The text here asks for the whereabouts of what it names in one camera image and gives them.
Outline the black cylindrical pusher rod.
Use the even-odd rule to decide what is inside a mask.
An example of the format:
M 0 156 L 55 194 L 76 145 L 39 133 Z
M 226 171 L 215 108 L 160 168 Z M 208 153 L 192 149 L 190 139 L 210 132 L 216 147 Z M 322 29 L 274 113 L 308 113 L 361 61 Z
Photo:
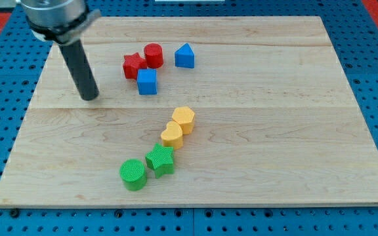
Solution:
M 64 61 L 82 100 L 94 100 L 99 90 L 80 40 L 60 46 Z

